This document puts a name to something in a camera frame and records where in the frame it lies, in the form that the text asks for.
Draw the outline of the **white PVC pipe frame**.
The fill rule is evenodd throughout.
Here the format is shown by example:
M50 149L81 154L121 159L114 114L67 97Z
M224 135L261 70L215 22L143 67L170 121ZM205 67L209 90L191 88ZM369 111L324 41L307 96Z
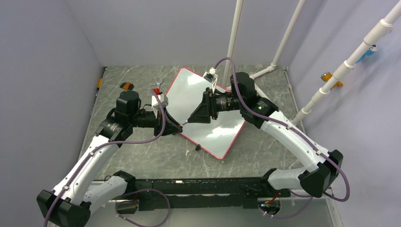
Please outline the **white PVC pipe frame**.
M245 0L232 57L236 65L289 66L314 18L314 0Z

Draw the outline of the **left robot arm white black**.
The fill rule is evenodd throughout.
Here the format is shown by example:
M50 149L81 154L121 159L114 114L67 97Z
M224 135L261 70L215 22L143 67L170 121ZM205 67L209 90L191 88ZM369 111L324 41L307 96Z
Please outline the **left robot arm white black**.
M152 90L151 110L141 107L139 94L133 90L120 93L115 107L95 132L83 156L52 190L42 190L36 200L44 217L44 226L83 227L90 215L109 200L131 198L139 192L136 178L118 171L101 185L91 183L101 167L123 144L130 144L134 128L152 128L154 139L182 132L182 126L167 112L168 98L158 88Z

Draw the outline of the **white PVC pipe right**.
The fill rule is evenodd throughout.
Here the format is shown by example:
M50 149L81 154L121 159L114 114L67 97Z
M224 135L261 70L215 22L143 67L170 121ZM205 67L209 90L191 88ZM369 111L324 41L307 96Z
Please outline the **white PVC pipe right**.
M401 16L401 2L397 4L389 11L389 13L367 33L362 43L355 49L355 51L339 65L339 67L332 73L332 77L311 97L311 100L300 109L292 120L292 124L296 125L299 121L303 120L312 110L312 108L321 102L329 93L331 88L345 75L350 73L355 65L356 61L374 44L389 34L393 28L393 25L397 19Z

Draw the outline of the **orange black small object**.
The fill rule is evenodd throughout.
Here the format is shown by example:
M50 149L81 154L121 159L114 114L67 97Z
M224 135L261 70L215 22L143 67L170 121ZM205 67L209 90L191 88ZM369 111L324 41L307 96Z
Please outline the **orange black small object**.
M130 82L123 82L120 85L120 88L124 89L124 90L133 90L134 89L134 85Z

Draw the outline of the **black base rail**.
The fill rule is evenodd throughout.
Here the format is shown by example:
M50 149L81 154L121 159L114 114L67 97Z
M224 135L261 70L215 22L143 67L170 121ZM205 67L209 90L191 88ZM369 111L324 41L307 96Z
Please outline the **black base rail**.
M140 211L156 209L240 207L256 209L264 201L289 199L288 189L273 191L260 177L136 179L135 186L113 200L134 200Z

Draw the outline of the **silver open-end wrench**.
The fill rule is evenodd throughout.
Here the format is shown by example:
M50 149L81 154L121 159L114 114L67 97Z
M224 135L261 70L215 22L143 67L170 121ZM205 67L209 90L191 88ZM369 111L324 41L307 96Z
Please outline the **silver open-end wrench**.
M156 80L155 80L155 86L156 86L156 88L159 90L160 89L160 87L161 87L161 85L163 84L163 79L162 78L157 78Z

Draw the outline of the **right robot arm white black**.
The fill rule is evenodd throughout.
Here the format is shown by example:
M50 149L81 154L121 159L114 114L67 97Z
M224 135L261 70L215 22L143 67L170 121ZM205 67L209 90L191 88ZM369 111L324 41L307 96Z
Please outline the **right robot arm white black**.
M320 198L340 174L343 154L311 141L269 99L257 94L254 80L245 72L230 77L230 92L206 88L202 101L188 123L210 123L219 113L238 110L242 118L273 136L303 165L291 170L270 169L261 179L261 192L272 196L279 190L302 189Z

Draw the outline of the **red framed whiteboard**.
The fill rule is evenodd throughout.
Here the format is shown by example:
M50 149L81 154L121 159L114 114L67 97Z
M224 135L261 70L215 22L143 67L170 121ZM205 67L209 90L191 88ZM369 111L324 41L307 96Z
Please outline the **red framed whiteboard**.
M211 87L211 83L201 75L186 67L180 68L166 92L169 114L179 123L186 121L200 104L202 93L208 87ZM223 159L244 123L245 120L238 110L222 112L216 120L211 120L211 123L184 125L181 135L196 145L200 145L215 158Z

